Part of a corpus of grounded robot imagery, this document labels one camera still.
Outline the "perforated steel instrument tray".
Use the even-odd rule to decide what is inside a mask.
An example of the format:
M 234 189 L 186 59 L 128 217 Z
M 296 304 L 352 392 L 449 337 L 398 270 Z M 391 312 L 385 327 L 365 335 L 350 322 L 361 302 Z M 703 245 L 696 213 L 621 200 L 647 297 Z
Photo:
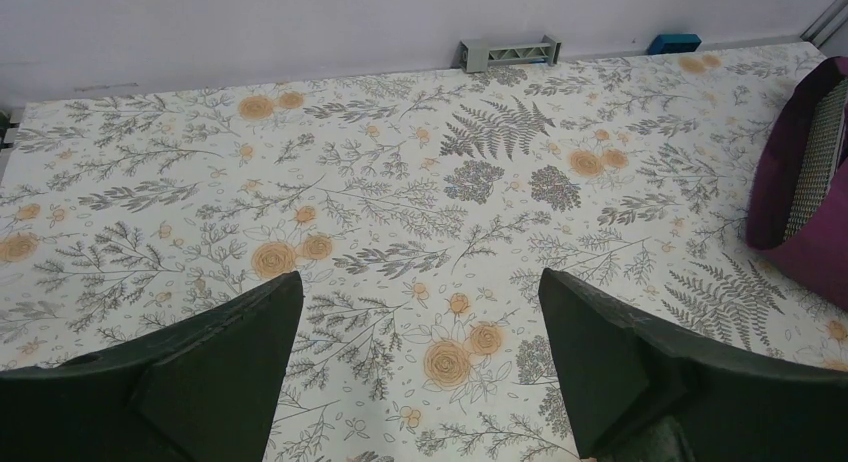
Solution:
M 830 191 L 845 145 L 846 104 L 847 79 L 843 78 L 815 106 L 784 241 L 809 222 Z

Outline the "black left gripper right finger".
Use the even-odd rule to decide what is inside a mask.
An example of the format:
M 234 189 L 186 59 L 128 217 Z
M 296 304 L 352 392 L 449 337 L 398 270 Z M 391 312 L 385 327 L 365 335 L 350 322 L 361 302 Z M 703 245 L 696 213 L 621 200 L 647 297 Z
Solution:
M 843 461 L 844 372 L 727 345 L 547 269 L 539 299 L 578 454 Z

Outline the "purple cloth wrap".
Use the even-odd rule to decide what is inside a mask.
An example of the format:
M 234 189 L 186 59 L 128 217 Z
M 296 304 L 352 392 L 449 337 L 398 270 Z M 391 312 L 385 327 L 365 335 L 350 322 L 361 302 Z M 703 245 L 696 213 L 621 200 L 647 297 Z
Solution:
M 847 307 L 847 60 L 795 87 L 761 154 L 746 244 L 831 304 Z

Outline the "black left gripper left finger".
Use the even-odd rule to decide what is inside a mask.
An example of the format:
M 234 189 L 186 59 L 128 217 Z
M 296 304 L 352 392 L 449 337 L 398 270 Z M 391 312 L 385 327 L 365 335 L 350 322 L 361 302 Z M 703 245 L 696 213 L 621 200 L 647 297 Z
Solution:
M 297 333 L 278 276 L 155 332 L 1 375 L 5 461 L 259 461 Z

